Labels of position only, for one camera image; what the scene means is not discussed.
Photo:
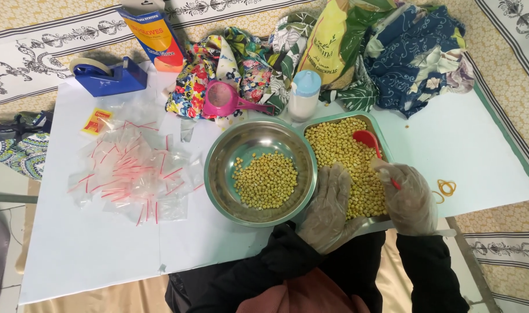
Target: hand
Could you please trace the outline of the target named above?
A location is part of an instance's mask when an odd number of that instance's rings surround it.
[[[405,164],[371,161],[384,185],[386,210],[398,233],[407,236],[430,236],[436,233],[438,209],[425,178]],[[397,190],[390,180],[400,184]]]
[[[358,216],[346,223],[351,176],[342,164],[322,167],[317,184],[318,194],[307,209],[298,235],[318,253],[328,254],[357,236],[367,219]]]

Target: yellow plastic bag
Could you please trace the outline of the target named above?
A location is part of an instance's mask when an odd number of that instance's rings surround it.
[[[297,71],[317,72],[323,90],[347,86],[365,31],[394,8],[389,0],[329,0],[311,32]]]

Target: tape dispenser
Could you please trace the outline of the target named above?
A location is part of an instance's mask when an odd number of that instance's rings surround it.
[[[129,57],[115,68],[84,57],[73,59],[69,70],[93,97],[109,96],[147,88],[147,72]]]

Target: pink clothing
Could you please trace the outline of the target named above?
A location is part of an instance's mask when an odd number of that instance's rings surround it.
[[[241,302],[236,313],[370,313],[363,300],[346,294],[318,268]]]

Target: plastic bottle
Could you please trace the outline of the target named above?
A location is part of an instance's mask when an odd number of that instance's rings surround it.
[[[291,86],[289,116],[297,122],[304,122],[311,118],[317,109],[321,77],[313,71],[300,71],[293,78]]]

